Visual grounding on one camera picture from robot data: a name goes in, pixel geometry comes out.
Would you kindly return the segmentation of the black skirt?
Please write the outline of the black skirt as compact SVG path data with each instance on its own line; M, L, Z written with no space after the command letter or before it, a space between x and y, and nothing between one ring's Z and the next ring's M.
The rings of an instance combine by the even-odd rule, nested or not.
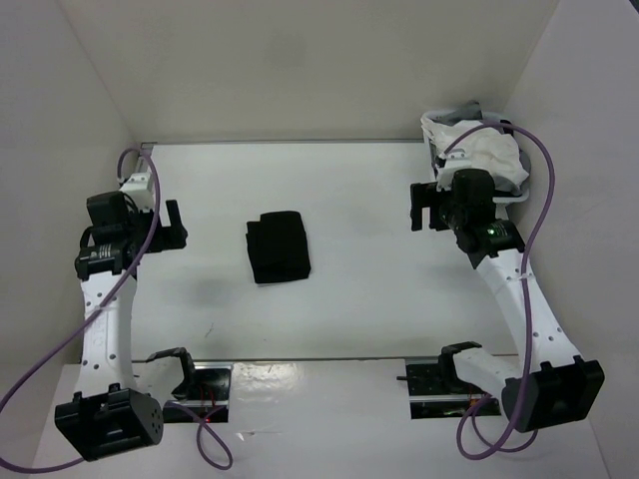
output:
M247 222L247 250L256 284L307 279L312 270L302 215L296 211L261 214Z

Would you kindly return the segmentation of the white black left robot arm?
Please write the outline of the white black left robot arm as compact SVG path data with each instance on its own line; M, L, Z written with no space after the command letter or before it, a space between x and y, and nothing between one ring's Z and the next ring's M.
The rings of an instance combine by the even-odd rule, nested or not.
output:
M87 324L81 371L72 399L56 406L54 422L88 462L159 444L165 404L198 389L199 374L184 347L152 353L141 376L133 370L140 259L187 243L177 201L168 200L166 207L170 222L163 226L155 204L145 207L126 193L109 192L87 201L91 223L75 259Z

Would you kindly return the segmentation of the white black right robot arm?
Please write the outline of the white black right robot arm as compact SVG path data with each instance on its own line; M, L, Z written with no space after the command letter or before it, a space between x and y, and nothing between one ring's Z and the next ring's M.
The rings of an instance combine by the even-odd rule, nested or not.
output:
M586 360L563 332L534 277L526 244L494 200L492 176L478 169L410 187L411 228L453 232L458 248L493 293L520 364L465 341L441 349L437 380L449 392L473 384L498 401L520 433L585 419L603 385L596 360Z

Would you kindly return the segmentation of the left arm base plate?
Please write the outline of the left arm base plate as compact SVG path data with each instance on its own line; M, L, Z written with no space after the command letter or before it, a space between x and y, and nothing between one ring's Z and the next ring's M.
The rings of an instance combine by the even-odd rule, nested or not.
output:
M208 423L227 423L232 371L229 362L197 361L191 383L178 387L178 395L172 394L170 401L181 404Z

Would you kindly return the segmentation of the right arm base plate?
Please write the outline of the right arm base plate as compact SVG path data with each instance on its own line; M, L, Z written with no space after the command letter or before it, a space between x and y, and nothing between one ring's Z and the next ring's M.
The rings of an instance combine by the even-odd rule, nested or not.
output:
M407 359L396 380L407 387L412 419L461 418L484 395L468 383L449 385L432 357Z

